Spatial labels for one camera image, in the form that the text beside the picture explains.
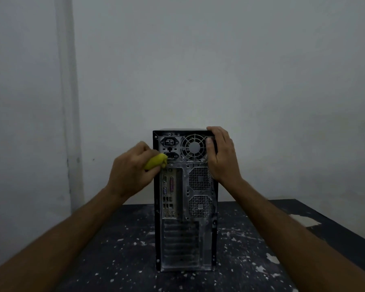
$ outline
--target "person's right arm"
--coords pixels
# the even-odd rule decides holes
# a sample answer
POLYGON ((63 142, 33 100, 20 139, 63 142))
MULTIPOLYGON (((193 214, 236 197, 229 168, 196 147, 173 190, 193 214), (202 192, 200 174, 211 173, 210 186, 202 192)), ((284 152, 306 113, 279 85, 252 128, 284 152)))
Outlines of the person's right arm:
POLYGON ((214 179, 243 208, 293 282, 305 291, 365 291, 365 271, 278 209, 240 175, 232 139, 221 127, 208 127, 208 166, 214 179))

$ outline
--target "pink parallel port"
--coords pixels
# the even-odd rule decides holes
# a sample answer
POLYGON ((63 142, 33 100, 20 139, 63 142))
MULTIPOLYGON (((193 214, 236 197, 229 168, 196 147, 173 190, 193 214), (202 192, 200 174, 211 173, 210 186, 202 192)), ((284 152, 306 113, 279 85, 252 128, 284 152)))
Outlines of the pink parallel port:
POLYGON ((173 177, 170 177, 170 192, 172 193, 174 190, 173 177))

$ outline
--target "computer tower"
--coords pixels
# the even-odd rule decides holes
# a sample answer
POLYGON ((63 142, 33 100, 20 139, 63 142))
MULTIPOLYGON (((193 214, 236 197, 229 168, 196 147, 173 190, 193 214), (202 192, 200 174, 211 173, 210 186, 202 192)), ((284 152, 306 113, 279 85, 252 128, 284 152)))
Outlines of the computer tower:
POLYGON ((208 130, 153 131, 153 148, 168 156, 154 178, 158 271, 216 268, 218 182, 209 172, 205 146, 213 136, 208 130))

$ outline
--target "table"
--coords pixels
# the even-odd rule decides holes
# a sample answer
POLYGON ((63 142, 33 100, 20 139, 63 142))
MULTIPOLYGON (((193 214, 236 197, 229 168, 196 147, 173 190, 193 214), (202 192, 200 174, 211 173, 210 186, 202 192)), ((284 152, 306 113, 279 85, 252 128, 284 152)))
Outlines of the table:
MULTIPOLYGON (((295 199, 272 200, 287 214, 308 216, 308 229, 365 270, 365 239, 295 199)), ((93 237, 56 292, 297 291, 236 202, 219 202, 216 271, 158 273, 153 205, 124 205, 93 237)))

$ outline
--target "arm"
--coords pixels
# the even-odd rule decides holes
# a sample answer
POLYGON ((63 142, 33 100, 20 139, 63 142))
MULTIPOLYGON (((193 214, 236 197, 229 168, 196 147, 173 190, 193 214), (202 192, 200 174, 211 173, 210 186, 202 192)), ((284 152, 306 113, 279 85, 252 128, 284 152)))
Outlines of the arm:
POLYGON ((50 291, 96 231, 130 196, 148 185, 160 167, 143 167, 157 151, 140 142, 114 160, 107 186, 72 216, 0 266, 0 291, 50 291))
POLYGON ((234 144, 221 127, 208 127, 212 176, 240 204, 300 291, 365 291, 365 272, 293 220, 252 188, 240 175, 234 144))

